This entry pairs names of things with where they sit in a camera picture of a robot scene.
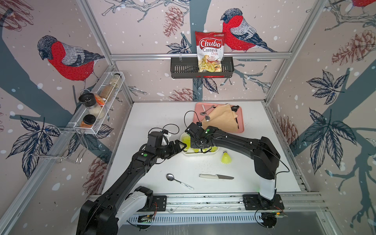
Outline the white plastic storage box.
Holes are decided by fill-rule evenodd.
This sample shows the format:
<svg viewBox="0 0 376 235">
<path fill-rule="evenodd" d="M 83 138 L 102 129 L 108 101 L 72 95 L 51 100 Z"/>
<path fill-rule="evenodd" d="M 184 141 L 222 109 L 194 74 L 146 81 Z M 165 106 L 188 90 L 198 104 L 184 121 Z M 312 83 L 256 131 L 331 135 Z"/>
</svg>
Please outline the white plastic storage box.
<svg viewBox="0 0 376 235">
<path fill-rule="evenodd" d="M 184 136 L 189 136 L 187 133 L 183 133 L 180 137 L 180 141 L 182 142 L 182 139 Z M 219 151 L 219 147 L 218 147 L 218 150 L 216 152 L 210 152 L 210 149 L 211 148 L 205 148 L 205 149 L 193 149 L 193 148 L 190 148 L 188 152 L 184 152 L 183 151 L 183 154 L 185 156 L 188 156 L 188 157 L 199 157 L 199 156 L 210 156 L 210 155 L 214 155 L 216 154 L 218 151 Z"/>
</svg>

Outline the steel spoon on tray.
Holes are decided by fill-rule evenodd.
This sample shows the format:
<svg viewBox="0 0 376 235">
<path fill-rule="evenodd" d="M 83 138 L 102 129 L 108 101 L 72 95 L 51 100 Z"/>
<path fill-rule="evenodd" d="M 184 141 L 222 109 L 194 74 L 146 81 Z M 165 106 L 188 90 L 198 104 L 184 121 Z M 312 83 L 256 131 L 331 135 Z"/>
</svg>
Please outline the steel spoon on tray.
<svg viewBox="0 0 376 235">
<path fill-rule="evenodd" d="M 209 117 L 209 115 L 207 114 L 207 110 L 206 110 L 205 106 L 202 105 L 202 108 L 203 108 L 202 115 L 205 116 L 205 121 L 210 121 L 210 117 Z"/>
<path fill-rule="evenodd" d="M 206 106 L 205 106 L 205 108 L 206 108 L 206 110 L 207 110 L 207 114 L 208 114 L 208 111 L 211 110 L 211 109 L 214 108 L 214 107 L 215 107 L 214 105 L 211 105 L 210 107 L 206 107 Z"/>
</svg>

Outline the beige folded cloth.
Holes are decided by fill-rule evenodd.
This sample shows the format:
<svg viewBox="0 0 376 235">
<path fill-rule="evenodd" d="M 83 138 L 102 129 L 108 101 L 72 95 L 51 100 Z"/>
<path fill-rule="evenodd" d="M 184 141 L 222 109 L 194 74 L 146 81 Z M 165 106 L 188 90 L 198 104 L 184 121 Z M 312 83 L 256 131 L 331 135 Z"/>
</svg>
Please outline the beige folded cloth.
<svg viewBox="0 0 376 235">
<path fill-rule="evenodd" d="M 202 127 L 204 129 L 213 126 L 228 133 L 237 133 L 239 130 L 236 121 L 238 116 L 232 111 L 230 104 L 216 106 L 208 116 L 210 117 L 209 121 L 202 120 Z"/>
</svg>

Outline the black lidded low jar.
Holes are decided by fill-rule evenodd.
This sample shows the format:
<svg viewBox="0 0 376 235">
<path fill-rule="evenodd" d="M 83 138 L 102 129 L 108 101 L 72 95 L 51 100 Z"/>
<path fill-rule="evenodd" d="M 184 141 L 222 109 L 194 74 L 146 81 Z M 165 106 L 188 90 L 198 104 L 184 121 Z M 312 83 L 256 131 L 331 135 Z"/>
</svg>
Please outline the black lidded low jar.
<svg viewBox="0 0 376 235">
<path fill-rule="evenodd" d="M 91 128 L 96 123 L 96 120 L 97 119 L 94 115 L 91 115 L 91 114 L 85 115 L 80 124 L 80 127 Z"/>
</svg>

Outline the steel spoon on table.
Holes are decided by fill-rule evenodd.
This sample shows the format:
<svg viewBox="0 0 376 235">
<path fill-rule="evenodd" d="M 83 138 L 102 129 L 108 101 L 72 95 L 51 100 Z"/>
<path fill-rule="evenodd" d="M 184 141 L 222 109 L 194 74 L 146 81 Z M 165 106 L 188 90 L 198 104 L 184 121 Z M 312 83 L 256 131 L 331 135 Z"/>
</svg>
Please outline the steel spoon on table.
<svg viewBox="0 0 376 235">
<path fill-rule="evenodd" d="M 184 182 L 181 182 L 181 181 L 177 180 L 177 179 L 174 177 L 174 175 L 171 174 L 171 173 L 168 173 L 168 174 L 166 175 L 166 179 L 167 179 L 168 181 L 170 181 L 170 182 L 174 182 L 174 181 L 175 181 L 175 182 L 178 182 L 180 185 L 184 186 L 185 188 L 187 188 L 187 189 L 189 189 L 189 190 L 191 190 L 191 191 L 194 190 L 194 188 L 193 188 L 192 186 L 190 186 L 190 185 L 188 185 L 188 184 L 186 184 L 186 183 L 184 183 Z"/>
</svg>

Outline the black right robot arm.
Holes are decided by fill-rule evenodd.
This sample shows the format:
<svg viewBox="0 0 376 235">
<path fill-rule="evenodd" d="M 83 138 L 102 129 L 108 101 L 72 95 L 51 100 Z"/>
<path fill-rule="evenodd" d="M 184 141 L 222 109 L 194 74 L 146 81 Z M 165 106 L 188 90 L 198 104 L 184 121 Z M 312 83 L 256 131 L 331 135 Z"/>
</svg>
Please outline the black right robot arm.
<svg viewBox="0 0 376 235">
<path fill-rule="evenodd" d="M 227 133 L 213 126 L 204 129 L 195 123 L 191 123 L 185 133 L 191 137 L 192 148 L 222 147 L 252 159 L 255 172 L 260 177 L 259 201 L 267 204 L 275 201 L 277 168 L 281 156 L 267 137 L 250 139 Z"/>
</svg>

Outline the white handled knife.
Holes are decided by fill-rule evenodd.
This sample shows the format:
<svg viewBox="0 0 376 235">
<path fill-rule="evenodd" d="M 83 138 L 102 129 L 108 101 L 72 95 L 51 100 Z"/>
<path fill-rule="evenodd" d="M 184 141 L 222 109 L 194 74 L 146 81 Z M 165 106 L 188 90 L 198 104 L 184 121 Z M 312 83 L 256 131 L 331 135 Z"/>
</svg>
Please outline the white handled knife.
<svg viewBox="0 0 376 235">
<path fill-rule="evenodd" d="M 233 180 L 234 177 L 232 176 L 226 176 L 226 175 L 219 175 L 219 174 L 199 174 L 200 178 L 205 178 L 205 179 L 224 179 L 224 180 Z"/>
</svg>

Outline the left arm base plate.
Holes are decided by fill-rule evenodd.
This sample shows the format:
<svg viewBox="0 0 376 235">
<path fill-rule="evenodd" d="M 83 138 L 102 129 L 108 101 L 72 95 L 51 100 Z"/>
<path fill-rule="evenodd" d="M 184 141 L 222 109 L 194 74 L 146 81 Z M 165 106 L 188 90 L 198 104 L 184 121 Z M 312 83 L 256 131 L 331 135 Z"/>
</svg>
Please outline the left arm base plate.
<svg viewBox="0 0 376 235">
<path fill-rule="evenodd" d="M 148 197 L 146 200 L 146 205 L 139 209 L 137 212 L 165 212 L 166 211 L 167 196 L 157 195 Z"/>
</svg>

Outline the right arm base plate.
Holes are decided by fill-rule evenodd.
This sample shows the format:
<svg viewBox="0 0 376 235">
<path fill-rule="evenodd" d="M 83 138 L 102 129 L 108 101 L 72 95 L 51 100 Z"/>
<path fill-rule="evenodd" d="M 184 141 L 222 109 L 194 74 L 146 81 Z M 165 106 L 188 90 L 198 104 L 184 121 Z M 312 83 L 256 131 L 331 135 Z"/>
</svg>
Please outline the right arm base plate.
<svg viewBox="0 0 376 235">
<path fill-rule="evenodd" d="M 284 210 L 282 198 L 279 194 L 276 194 L 272 200 L 268 200 L 260 196 L 259 194 L 244 194 L 242 196 L 242 202 L 246 211 L 256 210 Z"/>
</svg>

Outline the yellow shuttlecock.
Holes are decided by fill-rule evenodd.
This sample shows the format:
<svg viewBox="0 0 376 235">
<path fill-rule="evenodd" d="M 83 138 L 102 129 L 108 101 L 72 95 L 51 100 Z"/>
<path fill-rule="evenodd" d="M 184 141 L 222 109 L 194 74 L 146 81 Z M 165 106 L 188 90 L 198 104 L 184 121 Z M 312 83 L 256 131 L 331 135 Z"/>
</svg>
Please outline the yellow shuttlecock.
<svg viewBox="0 0 376 235">
<path fill-rule="evenodd" d="M 190 136 L 184 136 L 182 139 L 182 142 L 186 145 L 184 152 L 188 152 L 191 148 L 191 137 Z"/>
<path fill-rule="evenodd" d="M 214 146 L 214 147 L 211 147 L 210 152 L 216 152 L 217 150 L 218 150 L 218 147 Z"/>
<path fill-rule="evenodd" d="M 222 153 L 222 158 L 221 158 L 221 162 L 223 164 L 230 164 L 232 162 L 232 158 L 231 156 L 228 154 L 227 151 L 223 151 Z"/>
</svg>

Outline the Chuba cassava chips bag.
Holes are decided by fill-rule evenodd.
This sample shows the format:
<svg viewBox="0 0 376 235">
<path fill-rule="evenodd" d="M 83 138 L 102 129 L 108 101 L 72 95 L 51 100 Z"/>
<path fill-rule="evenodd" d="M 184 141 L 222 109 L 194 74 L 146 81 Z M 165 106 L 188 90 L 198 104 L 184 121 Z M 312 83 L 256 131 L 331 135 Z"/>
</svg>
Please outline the Chuba cassava chips bag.
<svg viewBox="0 0 376 235">
<path fill-rule="evenodd" d="M 224 33 L 195 32 L 198 72 L 222 72 Z"/>
</svg>

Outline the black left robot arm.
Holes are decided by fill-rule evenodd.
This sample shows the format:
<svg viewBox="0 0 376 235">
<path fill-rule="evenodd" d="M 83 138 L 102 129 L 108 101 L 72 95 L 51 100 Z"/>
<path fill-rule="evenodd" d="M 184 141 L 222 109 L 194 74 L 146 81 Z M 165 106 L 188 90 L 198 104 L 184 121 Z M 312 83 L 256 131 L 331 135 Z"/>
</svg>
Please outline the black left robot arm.
<svg viewBox="0 0 376 235">
<path fill-rule="evenodd" d="M 138 187 L 132 192 L 132 189 L 159 158 L 170 159 L 186 148 L 179 140 L 164 146 L 162 142 L 166 139 L 163 132 L 151 132 L 147 143 L 132 156 L 129 167 L 119 179 L 96 201 L 84 203 L 76 230 L 78 235 L 116 235 L 119 227 L 135 212 L 152 207 L 152 190 Z"/>
</svg>

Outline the black wall basket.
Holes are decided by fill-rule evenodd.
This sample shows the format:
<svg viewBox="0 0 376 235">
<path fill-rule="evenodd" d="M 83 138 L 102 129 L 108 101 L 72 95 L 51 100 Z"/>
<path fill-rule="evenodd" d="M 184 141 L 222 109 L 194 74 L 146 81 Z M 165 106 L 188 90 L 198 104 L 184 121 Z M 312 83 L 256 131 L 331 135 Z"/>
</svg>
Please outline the black wall basket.
<svg viewBox="0 0 376 235">
<path fill-rule="evenodd" d="M 174 79 L 189 78 L 231 78 L 235 71 L 232 57 L 221 61 L 222 72 L 199 72 L 197 57 L 171 58 L 170 73 Z"/>
</svg>

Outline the pink plastic tray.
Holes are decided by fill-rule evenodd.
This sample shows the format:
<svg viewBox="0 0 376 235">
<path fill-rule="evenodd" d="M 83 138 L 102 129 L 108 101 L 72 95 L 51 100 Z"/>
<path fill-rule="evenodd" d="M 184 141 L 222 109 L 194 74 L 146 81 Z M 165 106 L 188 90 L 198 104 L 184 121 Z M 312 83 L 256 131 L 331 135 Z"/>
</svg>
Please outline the pink plastic tray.
<svg viewBox="0 0 376 235">
<path fill-rule="evenodd" d="M 202 102 L 199 102 L 199 103 L 197 103 L 196 105 L 195 105 L 195 112 L 197 113 L 197 115 L 198 115 L 198 117 L 196 116 L 196 115 L 194 115 L 194 118 L 193 118 L 193 122 L 201 122 L 202 123 L 202 120 L 204 120 L 205 119 L 205 116 L 202 116 L 200 113 L 203 111 L 203 109 L 202 109 L 202 105 L 205 105 L 206 107 L 210 107 L 211 105 L 214 105 L 215 107 L 216 106 L 218 106 L 218 105 L 223 105 L 223 104 L 214 104 L 214 103 L 202 103 Z M 237 114 L 237 118 L 236 118 L 236 121 L 237 121 L 237 123 L 238 123 L 238 128 L 239 128 L 239 130 L 238 130 L 238 132 L 237 133 L 242 133 L 242 132 L 244 132 L 244 118 L 243 118 L 243 113 L 242 113 L 242 108 L 240 107 L 239 109 L 238 109 L 238 111 L 237 112 L 235 112 L 236 114 Z"/>
</svg>

